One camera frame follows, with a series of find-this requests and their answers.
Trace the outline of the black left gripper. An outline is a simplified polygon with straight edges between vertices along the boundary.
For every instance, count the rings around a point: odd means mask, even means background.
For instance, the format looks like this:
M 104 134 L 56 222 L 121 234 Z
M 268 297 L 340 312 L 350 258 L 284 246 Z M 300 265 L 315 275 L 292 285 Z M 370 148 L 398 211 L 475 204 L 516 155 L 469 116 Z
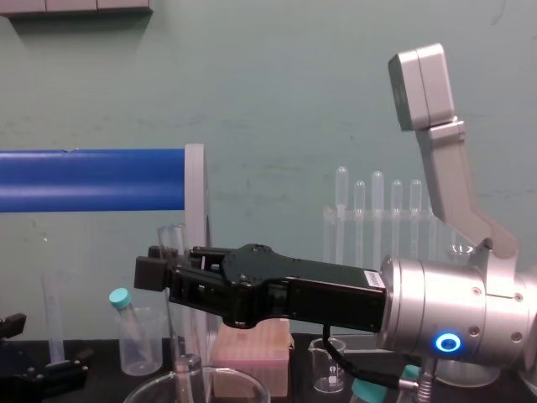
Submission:
M 1 346 L 23 333 L 27 316 L 16 313 L 0 324 Z M 94 351 L 81 350 L 72 360 L 47 364 L 44 369 L 28 367 L 23 373 L 1 374 L 1 402 L 41 402 L 49 389 L 80 389 L 85 386 Z

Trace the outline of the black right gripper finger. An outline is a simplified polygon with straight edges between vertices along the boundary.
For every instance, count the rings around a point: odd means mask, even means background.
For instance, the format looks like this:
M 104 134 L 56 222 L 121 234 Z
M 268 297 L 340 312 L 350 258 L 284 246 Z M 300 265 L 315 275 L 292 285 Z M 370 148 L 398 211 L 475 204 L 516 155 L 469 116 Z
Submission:
M 205 311 L 224 322 L 229 313 L 228 284 L 217 270 L 195 267 L 185 257 L 150 258 L 138 256 L 134 287 L 140 290 L 169 291 L 169 301 Z

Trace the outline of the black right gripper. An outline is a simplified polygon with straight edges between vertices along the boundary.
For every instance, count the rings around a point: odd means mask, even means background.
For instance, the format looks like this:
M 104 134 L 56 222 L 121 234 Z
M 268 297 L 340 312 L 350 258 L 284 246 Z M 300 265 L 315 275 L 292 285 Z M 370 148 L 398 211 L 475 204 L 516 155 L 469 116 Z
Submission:
M 231 252 L 200 246 L 161 250 L 152 245 L 148 257 L 200 270 L 222 264 L 231 291 L 230 311 L 222 319 L 231 327 L 253 328 L 264 320 L 287 318 L 379 332 L 383 323 L 387 291 L 371 285 L 362 268 L 287 257 L 261 244 Z

